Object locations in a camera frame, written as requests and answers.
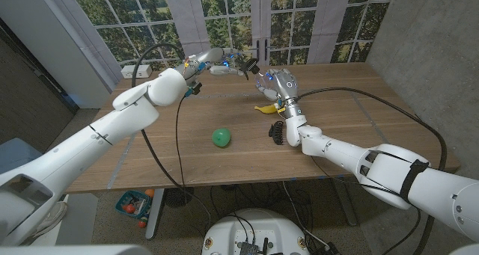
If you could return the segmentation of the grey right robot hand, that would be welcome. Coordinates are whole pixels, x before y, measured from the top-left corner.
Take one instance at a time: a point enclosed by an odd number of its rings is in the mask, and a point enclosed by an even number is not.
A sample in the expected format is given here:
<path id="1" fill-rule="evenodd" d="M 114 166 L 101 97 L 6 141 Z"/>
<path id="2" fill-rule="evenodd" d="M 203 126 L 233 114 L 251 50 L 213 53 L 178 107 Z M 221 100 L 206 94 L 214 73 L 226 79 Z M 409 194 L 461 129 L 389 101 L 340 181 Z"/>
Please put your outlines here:
<path id="1" fill-rule="evenodd" d="M 286 119 L 303 115 L 298 104 L 296 77 L 287 69 L 268 69 L 255 76 L 256 88 L 274 102 L 277 111 Z"/>

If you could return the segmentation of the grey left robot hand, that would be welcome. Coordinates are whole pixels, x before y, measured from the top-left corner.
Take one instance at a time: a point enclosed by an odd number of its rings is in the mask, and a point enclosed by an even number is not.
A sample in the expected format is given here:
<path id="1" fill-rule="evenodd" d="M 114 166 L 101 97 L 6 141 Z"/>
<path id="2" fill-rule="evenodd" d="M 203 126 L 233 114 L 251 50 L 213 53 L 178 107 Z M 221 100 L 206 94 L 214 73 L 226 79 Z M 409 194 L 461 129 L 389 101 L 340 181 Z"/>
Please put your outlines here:
<path id="1" fill-rule="evenodd" d="M 190 55 L 177 70 L 185 80 L 192 79 L 205 70 L 214 76 L 237 75 L 248 78 L 247 73 L 239 67 L 230 66 L 228 59 L 242 54 L 241 50 L 233 48 L 212 48 L 196 55 Z"/>

